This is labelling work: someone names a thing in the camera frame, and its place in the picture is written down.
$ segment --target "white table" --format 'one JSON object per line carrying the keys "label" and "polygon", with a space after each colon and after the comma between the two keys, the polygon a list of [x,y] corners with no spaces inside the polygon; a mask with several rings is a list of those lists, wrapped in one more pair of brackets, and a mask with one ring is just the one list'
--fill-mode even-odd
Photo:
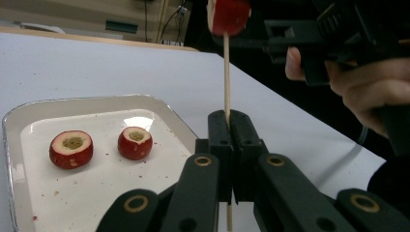
{"label": "white table", "polygon": [[[206,138],[208,114],[223,109],[223,60],[197,51],[0,33],[2,116],[27,102],[130,94],[162,99]],[[248,114],[270,152],[293,159],[332,197],[341,189],[366,189],[383,163],[233,66],[231,105]],[[5,156],[1,146],[0,231],[12,231]],[[234,208],[234,231],[255,226],[249,204]]]}

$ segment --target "human hand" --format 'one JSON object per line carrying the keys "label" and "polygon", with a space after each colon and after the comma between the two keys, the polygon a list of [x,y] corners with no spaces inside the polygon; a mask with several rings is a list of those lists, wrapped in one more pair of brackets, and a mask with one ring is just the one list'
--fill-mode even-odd
{"label": "human hand", "polygon": [[[385,105],[410,104],[410,58],[397,58],[352,68],[325,62],[331,89],[343,99],[366,127],[388,137],[375,109]],[[305,80],[301,54],[289,47],[285,72],[291,80]]]}

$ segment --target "fruit core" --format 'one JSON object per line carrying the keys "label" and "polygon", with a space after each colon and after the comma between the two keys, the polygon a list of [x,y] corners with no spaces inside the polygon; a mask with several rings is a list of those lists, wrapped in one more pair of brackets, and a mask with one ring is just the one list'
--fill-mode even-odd
{"label": "fruit core", "polygon": [[80,137],[71,137],[64,140],[63,145],[66,148],[71,150],[75,150],[82,146],[82,139]]}
{"label": "fruit core", "polygon": [[134,141],[140,141],[144,138],[144,134],[138,131],[133,131],[129,134],[130,139]]}

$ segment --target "white tray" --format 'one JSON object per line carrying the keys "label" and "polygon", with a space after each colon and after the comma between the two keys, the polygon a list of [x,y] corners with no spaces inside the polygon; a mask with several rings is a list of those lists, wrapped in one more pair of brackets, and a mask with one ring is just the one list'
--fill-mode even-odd
{"label": "white tray", "polygon": [[[144,160],[118,154],[120,132],[148,130],[154,139]],[[157,193],[178,181],[193,154],[195,134],[170,107],[149,96],[37,101],[9,112],[3,120],[10,202],[16,231],[95,231],[122,193]],[[94,156],[74,170],[56,167],[48,147],[61,131],[88,132]]]}

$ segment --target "red fruit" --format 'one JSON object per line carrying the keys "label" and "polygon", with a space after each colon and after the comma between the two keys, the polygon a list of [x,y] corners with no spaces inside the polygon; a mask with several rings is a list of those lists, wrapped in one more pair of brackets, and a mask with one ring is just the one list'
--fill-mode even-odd
{"label": "red fruit", "polygon": [[50,144],[51,161],[64,169],[78,168],[93,157],[93,140],[81,130],[64,131],[58,134]]}
{"label": "red fruit", "polygon": [[235,36],[244,30],[250,16],[249,0],[209,0],[208,27],[213,35]]}
{"label": "red fruit", "polygon": [[153,147],[151,133],[143,128],[128,127],[118,136],[118,152],[130,160],[147,157]]}

